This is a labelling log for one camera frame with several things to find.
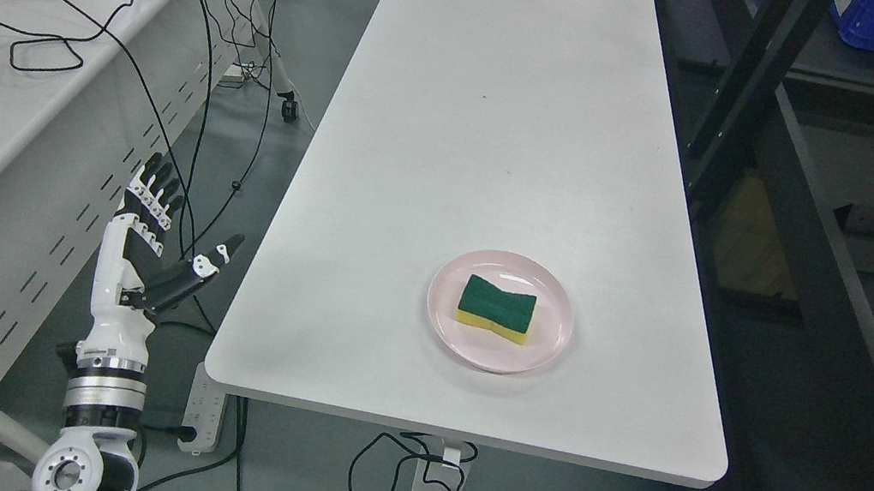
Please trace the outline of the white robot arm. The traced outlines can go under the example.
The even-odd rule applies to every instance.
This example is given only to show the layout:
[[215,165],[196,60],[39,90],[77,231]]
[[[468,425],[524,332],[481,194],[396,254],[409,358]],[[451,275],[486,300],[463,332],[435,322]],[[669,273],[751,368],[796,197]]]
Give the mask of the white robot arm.
[[139,435],[145,367],[115,356],[56,352],[69,373],[63,426],[32,473],[33,491],[135,491],[139,467],[130,451]]

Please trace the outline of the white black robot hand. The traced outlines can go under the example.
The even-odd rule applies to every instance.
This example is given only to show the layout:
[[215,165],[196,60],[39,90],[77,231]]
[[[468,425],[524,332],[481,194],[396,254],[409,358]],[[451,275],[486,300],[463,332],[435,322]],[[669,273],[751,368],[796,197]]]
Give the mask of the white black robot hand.
[[126,185],[104,229],[90,313],[93,327],[75,349],[80,368],[144,372],[156,320],[215,279],[244,237],[162,267],[165,237],[184,201],[174,165],[154,153]]

